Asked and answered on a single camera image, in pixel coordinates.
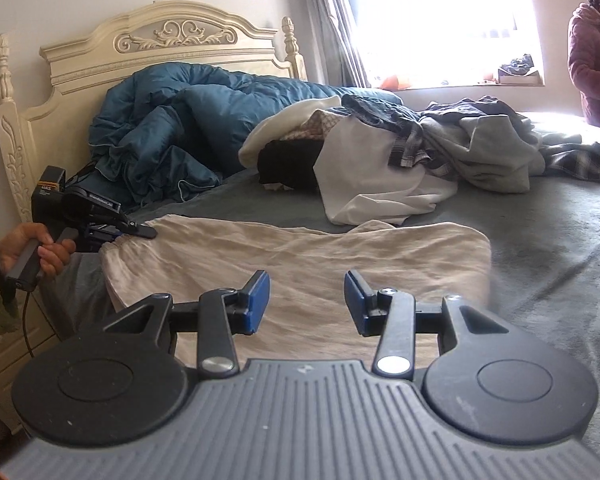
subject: box on window sill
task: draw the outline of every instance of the box on window sill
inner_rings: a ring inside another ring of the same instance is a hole
[[[512,75],[499,68],[498,83],[501,85],[541,85],[542,77],[537,68],[525,75]]]

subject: drawer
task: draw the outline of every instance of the drawer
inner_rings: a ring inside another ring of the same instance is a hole
[[[50,337],[45,342],[34,348],[33,354],[39,355],[45,350],[48,350],[52,346],[58,344],[58,342],[59,341],[56,336]],[[11,402],[11,384],[13,383],[13,380],[16,378],[16,375],[20,369],[30,360],[31,357],[29,356],[29,353],[27,353],[24,357],[21,357],[6,370],[0,373],[0,419],[10,428],[11,431],[13,431],[14,428],[16,428],[20,423],[13,407],[13,403]]]
[[[22,314],[25,294],[18,292],[18,308]],[[53,329],[46,322],[38,304],[33,296],[29,298],[27,307],[27,335],[30,345],[35,348],[43,341],[46,341],[54,335]],[[27,353],[27,346],[24,344],[22,329],[9,334],[0,336],[0,372],[10,364],[16,362]]]

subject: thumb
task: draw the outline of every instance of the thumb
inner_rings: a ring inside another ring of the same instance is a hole
[[[54,242],[53,238],[49,234],[49,231],[44,224],[35,224],[33,222],[27,222],[22,224],[20,228],[22,229],[22,234],[24,234],[24,237],[27,240],[35,238],[45,245],[49,245]]]

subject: bright window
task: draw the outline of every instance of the bright window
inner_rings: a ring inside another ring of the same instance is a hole
[[[531,0],[355,0],[368,77],[413,87],[471,85],[531,54],[541,70]]]

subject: ribbed surface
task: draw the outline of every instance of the ribbed surface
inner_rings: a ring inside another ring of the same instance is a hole
[[[582,480],[600,462],[569,441],[507,450],[451,431],[409,384],[356,361],[254,361],[204,383],[183,412],[138,442],[104,450],[34,441],[11,480]]]

